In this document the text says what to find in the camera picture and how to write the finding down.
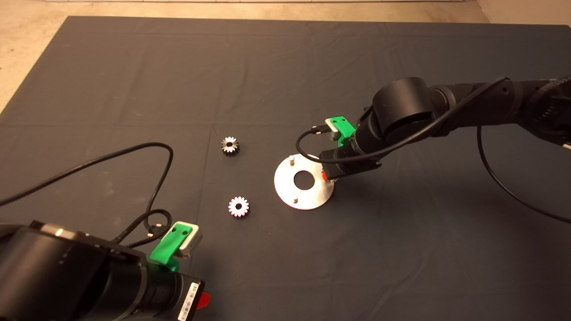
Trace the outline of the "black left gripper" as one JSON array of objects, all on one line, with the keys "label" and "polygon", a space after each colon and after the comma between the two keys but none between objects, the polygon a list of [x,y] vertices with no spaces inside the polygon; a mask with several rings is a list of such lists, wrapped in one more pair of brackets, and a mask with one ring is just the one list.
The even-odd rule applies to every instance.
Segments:
[{"label": "black left gripper", "polygon": [[174,272],[165,266],[147,265],[144,295],[130,313],[131,321],[191,321],[198,309],[209,305],[202,279]]}]

